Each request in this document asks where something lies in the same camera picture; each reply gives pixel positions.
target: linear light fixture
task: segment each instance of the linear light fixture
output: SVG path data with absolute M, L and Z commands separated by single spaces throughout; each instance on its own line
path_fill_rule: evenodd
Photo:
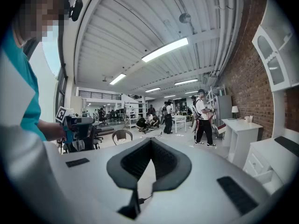
M 189 44 L 188 39 L 186 37 L 184 37 L 184 38 L 181 38 L 177 41 L 174 41 L 172 43 L 169 43 L 167 45 L 164 45 L 164 46 L 152 51 L 151 53 L 147 54 L 146 56 L 142 57 L 141 59 L 144 62 L 149 62 L 150 60 L 155 59 L 158 56 L 161 56 L 167 52 L 170 52 L 176 48 L 179 48 L 179 47 L 182 47 L 182 46 L 185 46 L 188 44 Z
M 185 83 L 190 83 L 190 82 L 194 82 L 194 81 L 198 81 L 198 79 L 181 81 L 181 82 L 177 82 L 177 83 L 174 83 L 174 84 L 175 84 L 175 85 L 178 85 L 178 84 L 185 84 Z
M 195 93 L 197 91 L 186 92 L 185 94 Z
M 126 75 L 125 74 L 120 74 L 117 78 L 115 78 L 113 81 L 111 81 L 110 84 L 115 84 L 116 82 L 119 82 L 121 79 L 123 79 Z
M 160 87 L 157 87 L 157 88 L 154 88 L 154 89 L 148 90 L 148 91 L 146 91 L 146 92 L 157 91 L 157 90 L 159 90 L 159 89 L 160 89 Z

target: white floor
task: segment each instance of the white floor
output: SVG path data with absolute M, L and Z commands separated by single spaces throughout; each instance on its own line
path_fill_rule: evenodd
M 182 145 L 188 145 L 191 146 L 190 148 L 202 148 L 205 149 L 209 152 L 213 152 L 215 154 L 218 154 L 224 158 L 228 156 L 229 152 L 229 147 L 224 147 L 222 145 L 222 138 L 217 139 L 215 135 L 213 134 L 213 143 L 216 144 L 215 147 L 207 147 L 206 146 L 206 136 L 205 134 L 202 137 L 202 142 L 205 142 L 205 145 L 198 145 L 194 143 L 194 133 L 191 132 L 191 129 L 189 127 L 189 122 L 187 122 L 187 132 L 185 132 L 185 125 L 184 123 L 178 123 L 177 130 L 178 132 L 175 133 L 175 130 L 173 130 L 172 134 L 165 134 L 163 133 L 163 130 L 161 127 L 159 129 L 153 130 L 150 133 L 144 134 L 142 132 L 139 132 L 136 127 L 130 128 L 125 128 L 124 125 L 118 125 L 114 126 L 115 130 L 119 129 L 127 129 L 129 130 L 132 135 L 133 139 L 139 139 L 142 137 L 153 137 L 153 136 L 160 136 L 161 133 L 161 138 L 165 138 L 167 140 L 172 140 L 176 143 L 180 143 Z M 114 146 L 114 142 L 112 140 L 112 135 L 105 135 L 103 136 L 103 141 L 102 143 L 99 143 L 100 148 L 106 148 L 110 146 Z M 151 195 L 151 190 L 152 190 L 152 184 L 156 181 L 156 176 L 155 176 L 155 167 L 152 161 L 149 162 L 149 165 L 147 166 L 145 172 L 143 173 L 141 179 L 138 181 L 138 195 L 139 198 L 148 198 Z M 150 198 L 147 199 L 144 204 L 140 205 L 141 210 L 145 209 L 147 206 L 147 203 L 150 202 Z

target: red brick wall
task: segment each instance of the red brick wall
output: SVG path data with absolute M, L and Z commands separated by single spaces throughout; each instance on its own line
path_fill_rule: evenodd
M 285 127 L 299 132 L 299 86 L 285 91 Z
M 273 129 L 273 97 L 269 80 L 252 39 L 261 23 L 267 0 L 244 0 L 241 26 L 233 53 L 220 76 L 238 117 L 253 115 L 253 122 L 263 126 L 258 140 L 270 138 Z

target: black cap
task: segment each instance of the black cap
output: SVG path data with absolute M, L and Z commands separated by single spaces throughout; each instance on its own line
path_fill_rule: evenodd
M 205 94 L 206 92 L 205 92 L 205 90 L 203 90 L 203 89 L 199 89 L 197 93 L 198 93 L 198 94 L 199 94 L 199 93 L 204 93 L 204 94 Z

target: teal shirt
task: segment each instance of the teal shirt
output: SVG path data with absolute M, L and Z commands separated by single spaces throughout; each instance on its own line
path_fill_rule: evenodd
M 30 87 L 35 91 L 35 95 L 27 107 L 27 110 L 25 111 L 21 121 L 21 127 L 24 130 L 35 132 L 42 139 L 42 141 L 46 141 L 44 134 L 37 127 L 39 118 L 41 116 L 41 108 L 38 103 L 39 92 L 37 78 L 30 66 L 27 56 L 23 53 L 23 49 L 17 47 L 15 44 L 13 30 L 11 27 L 7 30 L 5 36 L 3 37 L 2 48 L 12 65 L 16 68 L 27 84 L 30 85 Z

